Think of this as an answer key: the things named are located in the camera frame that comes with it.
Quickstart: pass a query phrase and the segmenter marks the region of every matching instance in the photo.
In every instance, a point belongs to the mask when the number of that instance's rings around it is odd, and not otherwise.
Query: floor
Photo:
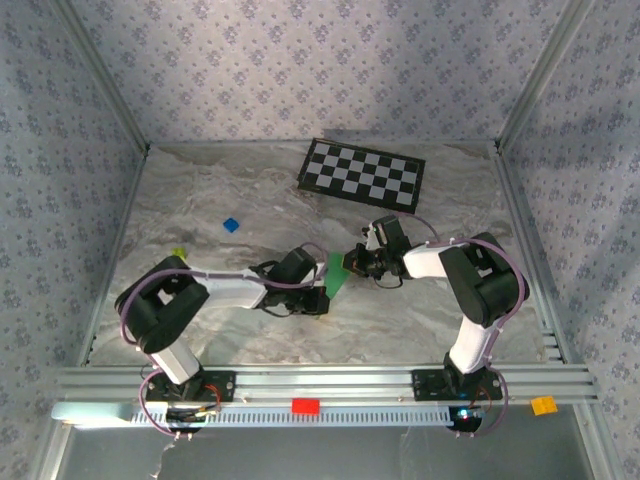
[[[521,258],[486,147],[367,146],[427,161],[416,213],[444,238],[489,231]],[[173,248],[186,249],[192,268],[236,270],[280,259],[308,240],[343,253],[361,241],[361,228],[386,212],[298,190],[308,147],[283,142],[151,150],[91,365],[145,362],[120,339],[113,302]],[[222,226],[228,217],[240,222],[233,234]],[[427,239],[418,222],[406,219],[403,225],[412,242]],[[445,280],[415,280],[389,291],[352,276],[322,317],[203,309],[183,335],[203,364],[440,362],[456,339],[460,318]],[[494,355],[509,362],[544,359],[531,301],[507,325]]]

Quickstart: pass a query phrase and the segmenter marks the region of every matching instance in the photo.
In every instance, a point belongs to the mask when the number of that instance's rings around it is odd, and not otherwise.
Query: floral wallpaper
[[[0,478],[77,361],[139,155],[44,0],[0,2]]]
[[[640,479],[640,7],[598,0],[508,159],[565,329]]]
[[[73,0],[151,142],[495,138],[565,3]]]

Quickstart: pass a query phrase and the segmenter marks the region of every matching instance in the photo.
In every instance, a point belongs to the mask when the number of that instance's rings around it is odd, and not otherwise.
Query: cable
[[[164,372],[158,369],[154,372],[151,372],[149,375],[147,375],[147,377],[144,380],[142,380],[142,383],[140,384],[140,389],[138,390],[138,401],[140,402],[140,408],[142,408],[142,412],[144,413],[144,416],[147,417],[147,420],[149,420],[151,425],[153,425],[153,427],[156,430],[170,437],[175,437],[176,436],[175,433],[173,433],[171,430],[164,428],[162,425],[160,425],[158,422],[156,422],[153,419],[153,417],[149,413],[149,410],[147,409],[147,405],[144,400],[144,388],[149,384],[152,378],[154,378],[157,375],[160,375],[161,373],[164,373]]]
[[[402,277],[398,277],[398,280],[400,280],[400,283],[398,285],[394,285],[393,287],[385,287],[384,285],[380,285],[376,278],[373,279],[373,283],[375,283],[378,288],[382,288],[383,290],[395,290],[396,288],[400,288],[402,285],[404,285]]]
[[[285,290],[295,290],[299,288],[306,288],[313,286],[317,281],[322,279],[327,272],[327,267],[329,263],[329,253],[322,248],[321,246],[313,243],[306,242],[301,245],[302,248],[306,246],[312,246],[316,250],[318,250],[322,254],[323,265],[320,271],[316,273],[316,275],[309,280],[308,282],[302,283],[279,283],[271,280],[267,280],[264,278],[246,276],[239,273],[207,273],[207,272],[199,272],[195,270],[182,270],[178,268],[171,268],[167,270],[161,270],[159,272],[152,273],[148,277],[144,278],[137,286],[133,289],[131,294],[127,297],[120,311],[120,336],[125,341],[125,343],[129,345],[137,345],[135,340],[132,340],[127,335],[127,316],[129,314],[129,310],[131,309],[131,304],[137,298],[137,296],[142,292],[142,290],[149,285],[150,283],[165,277],[170,277],[174,275],[188,275],[194,278],[205,278],[205,279],[213,279],[213,280],[247,280],[249,282],[258,283],[260,285],[268,285],[271,287],[282,288]]]
[[[218,390],[218,388],[212,384],[207,384],[204,386],[204,388],[206,388],[207,390],[211,390],[216,394],[216,409],[218,413],[220,413],[220,411],[222,410],[222,395],[220,395],[220,390]]]
[[[413,218],[414,220],[419,221],[423,225],[426,225],[429,230],[431,230],[431,233],[433,233],[433,236],[435,237],[436,242],[441,242],[442,241],[442,240],[440,240],[440,235],[438,235],[438,232],[436,231],[436,229],[433,228],[433,225],[431,225],[429,222],[427,222],[424,218],[419,217],[417,215],[414,215],[413,213],[406,213],[406,212],[393,212],[393,214],[401,216],[401,217]]]

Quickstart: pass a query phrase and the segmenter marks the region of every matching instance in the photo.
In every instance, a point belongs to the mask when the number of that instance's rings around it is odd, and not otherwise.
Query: aluminum frame
[[[564,337],[557,312],[550,297],[546,295],[545,282],[549,281],[548,266],[540,265],[532,255],[537,245],[533,232],[527,227],[522,205],[515,194],[513,173],[508,164],[494,152],[492,143],[486,143],[489,156],[495,165],[499,184],[506,199],[507,207],[515,230],[515,237],[525,257],[524,271],[532,284],[532,297],[543,327],[543,335],[549,337],[545,342],[548,353],[552,352],[550,362],[532,365],[497,365],[510,386],[510,399],[514,404],[524,404],[539,395],[554,395],[560,404],[573,405],[580,426],[582,441],[595,478],[624,479],[622,466],[608,433],[602,408],[598,405],[597,386],[593,383],[588,369],[584,365],[571,364],[572,357]],[[88,332],[80,364],[86,361],[91,348],[94,331],[104,304],[106,289],[112,278],[115,259],[121,248],[126,228],[126,218],[135,198],[135,189],[127,202],[122,232],[112,255],[105,278],[103,298],[98,299],[92,316],[91,329]],[[415,407],[410,389],[408,372],[416,368],[438,368],[436,365],[396,365],[396,366],[224,366],[238,371],[236,400],[225,407],[241,412],[244,408],[266,408],[280,410],[288,405],[294,396],[320,397],[328,408],[350,406],[366,411],[367,408],[386,407],[401,410]],[[336,386],[332,382],[341,377]],[[356,384],[350,383],[358,378]],[[132,405],[139,386],[139,367],[76,367],[66,369],[61,379],[62,399],[66,402],[79,402],[84,405],[106,401],[106,403],[128,403]],[[131,420],[139,418],[140,412],[133,407]],[[43,435],[43,450],[36,456],[32,478],[57,478],[57,472],[64,459],[64,452],[74,429],[63,422],[50,422]]]

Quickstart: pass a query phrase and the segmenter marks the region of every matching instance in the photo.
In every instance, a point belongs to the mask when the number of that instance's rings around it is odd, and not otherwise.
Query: purple cable
[[[524,277],[522,276],[522,272],[520,272],[520,269],[516,265],[516,262],[509,255],[507,255],[507,253],[504,250],[496,247],[492,243],[485,242],[484,240],[480,240],[476,238],[461,238],[458,240],[453,240],[451,242],[440,242],[437,244],[428,244],[428,246],[433,248],[440,248],[440,247],[446,247],[449,245],[451,246],[462,245],[465,243],[470,243],[472,245],[479,245],[488,250],[491,250],[497,255],[500,255],[504,259],[504,261],[509,264],[509,267],[511,268],[511,270],[513,270],[513,273],[516,276],[516,281],[518,282],[518,299],[516,300],[516,304],[509,311],[509,313],[507,313],[504,317],[500,318],[496,322],[496,329],[493,331],[493,333],[489,337],[489,340],[487,341],[487,345],[485,346],[485,349],[482,352],[482,356],[484,357],[485,368],[490,372],[495,373],[498,376],[498,379],[500,380],[500,385],[503,391],[504,403],[502,404],[502,409],[498,414],[498,418],[496,418],[496,420],[488,428],[481,430],[479,433],[457,432],[458,436],[473,438],[473,437],[480,437],[483,435],[487,435],[493,432],[502,423],[502,420],[504,420],[504,417],[507,414],[507,409],[509,407],[509,388],[507,387],[507,382],[504,378],[504,375],[502,375],[500,371],[496,370],[491,366],[490,355],[491,355],[491,350],[493,349],[493,345],[496,343],[496,340],[498,339],[498,335],[500,335],[500,331],[502,330],[503,325],[507,323],[518,312],[518,310],[520,310],[520,307],[524,303],[525,286],[524,286]]]
[[[155,372],[151,372],[149,375],[147,375],[145,377],[145,379],[140,384],[140,389],[138,390],[138,401],[140,402],[140,408],[142,408],[142,412],[144,413],[144,416],[147,417],[147,420],[149,420],[151,425],[153,425],[153,427],[156,430],[158,430],[160,433],[164,433],[165,435],[168,435],[170,437],[175,437],[176,436],[175,433],[173,433],[171,430],[168,430],[168,429],[164,428],[162,425],[160,425],[158,422],[156,422],[153,419],[153,417],[149,413],[149,410],[147,409],[147,405],[145,404],[145,401],[144,401],[144,387],[146,387],[149,384],[149,382],[151,381],[151,379],[153,377],[155,377],[156,375],[160,375],[161,373],[163,373],[162,370],[158,369]]]
[[[400,217],[409,217],[409,218],[413,218],[414,220],[419,221],[420,223],[422,223],[423,225],[426,225],[426,227],[431,230],[431,233],[433,233],[433,236],[436,238],[436,241],[439,242],[440,241],[440,235],[438,235],[438,232],[436,231],[435,228],[433,228],[433,225],[431,225],[429,222],[427,222],[424,218],[419,217],[417,215],[414,215],[413,213],[406,213],[406,212],[393,212],[394,215],[396,216],[400,216]]]
[[[160,272],[152,273],[151,275],[146,277],[144,280],[142,280],[136,286],[136,288],[133,289],[133,292],[131,292],[131,295],[129,295],[127,297],[127,300],[124,302],[124,305],[122,306],[122,310],[120,312],[120,335],[122,336],[122,339],[129,345],[137,345],[136,341],[130,339],[129,336],[127,335],[127,330],[126,330],[127,316],[129,315],[129,310],[131,309],[131,304],[133,303],[133,300],[140,294],[140,292],[147,285],[149,285],[151,282],[158,280],[159,278],[170,277],[173,275],[189,275],[194,278],[206,278],[206,279],[210,278],[213,280],[248,280],[250,282],[258,283],[261,285],[268,285],[270,287],[276,287],[276,288],[282,288],[282,289],[288,289],[288,290],[311,287],[315,282],[322,279],[325,273],[327,272],[327,266],[329,263],[329,254],[324,248],[322,248],[321,246],[313,242],[306,242],[301,245],[301,247],[303,248],[307,246],[312,246],[316,248],[322,254],[322,259],[324,264],[322,265],[322,268],[316,273],[316,275],[311,280],[303,283],[279,283],[279,282],[273,282],[271,280],[267,280],[264,278],[244,276],[238,273],[207,273],[207,272],[199,272],[195,270],[181,270],[177,268],[162,270]]]

